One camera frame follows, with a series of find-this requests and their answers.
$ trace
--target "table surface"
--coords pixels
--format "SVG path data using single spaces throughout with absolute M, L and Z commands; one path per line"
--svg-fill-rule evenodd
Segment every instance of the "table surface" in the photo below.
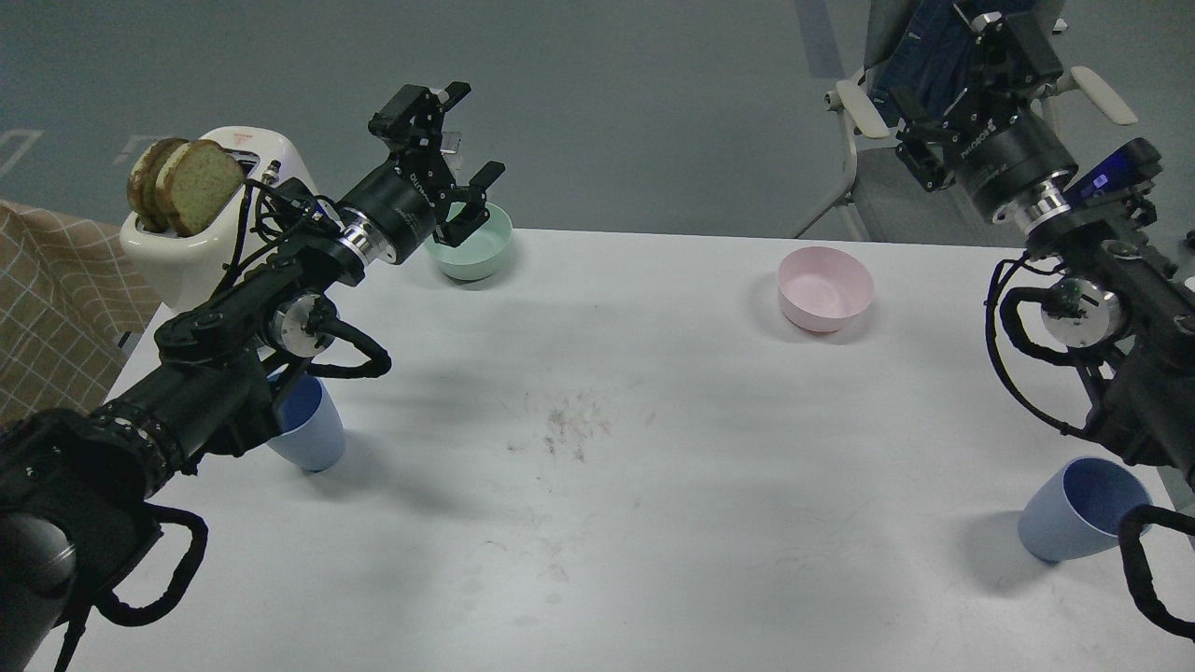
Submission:
M 331 295 L 394 368 L 327 381 L 344 458 L 308 475 L 263 447 L 168 483 L 154 501 L 212 529 L 198 576 L 147 628 L 93 618 L 75 665 L 1195 670 L 1115 551 L 1050 566 L 1017 539 L 1055 470 L 1107 453 L 991 371 L 981 301 L 1010 251 L 834 243 L 877 295 L 815 336 L 776 299 L 807 244 L 517 231 L 474 283 L 422 251 L 370 267 Z M 1073 375 L 1012 359 L 1081 419 Z M 155 361 L 146 338 L 117 391 Z M 1159 594 L 1195 613 L 1185 538 L 1146 539 Z M 184 545 L 168 534 L 122 598 L 157 597 Z

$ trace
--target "toast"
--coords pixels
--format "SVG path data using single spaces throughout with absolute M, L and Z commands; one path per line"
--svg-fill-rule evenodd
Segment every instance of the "toast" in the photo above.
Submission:
M 154 183 L 154 201 L 186 238 L 206 230 L 245 181 L 245 171 L 219 143 L 196 140 L 177 147 Z
M 137 213 L 141 226 L 146 231 L 161 233 L 168 226 L 166 216 L 158 208 L 158 202 L 154 197 L 158 172 L 171 153 L 186 143 L 186 140 L 182 138 L 164 138 L 151 145 L 148 149 L 142 152 L 137 161 L 133 164 L 133 170 L 129 172 L 129 181 L 124 187 L 124 194 L 129 200 L 129 207 L 133 208 L 133 212 Z

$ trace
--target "blue cloth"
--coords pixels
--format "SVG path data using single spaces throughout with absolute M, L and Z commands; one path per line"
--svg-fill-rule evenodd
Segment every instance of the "blue cloth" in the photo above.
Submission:
M 1034 0 L 978 0 L 980 12 L 1016 14 Z M 871 100 L 889 127 L 900 121 L 893 88 L 908 86 L 931 117 L 940 120 L 967 83 L 975 35 L 955 12 L 952 0 L 921 0 L 888 65 L 871 87 Z

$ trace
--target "checkered fabric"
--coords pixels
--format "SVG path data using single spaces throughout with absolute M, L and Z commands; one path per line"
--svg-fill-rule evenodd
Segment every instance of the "checkered fabric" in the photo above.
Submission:
M 99 405 L 159 299 L 120 228 L 0 201 L 0 427 L 35 410 Z

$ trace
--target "plastic cup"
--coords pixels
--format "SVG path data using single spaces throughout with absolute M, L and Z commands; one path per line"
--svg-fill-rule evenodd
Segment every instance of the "plastic cup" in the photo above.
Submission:
M 318 378 L 304 373 L 278 410 L 282 434 L 266 441 L 274 452 L 307 471 L 324 471 L 344 454 L 344 426 Z
M 1078 458 L 1029 500 L 1017 532 L 1025 550 L 1041 560 L 1074 560 L 1115 548 L 1121 519 L 1147 503 L 1145 485 L 1120 464 Z

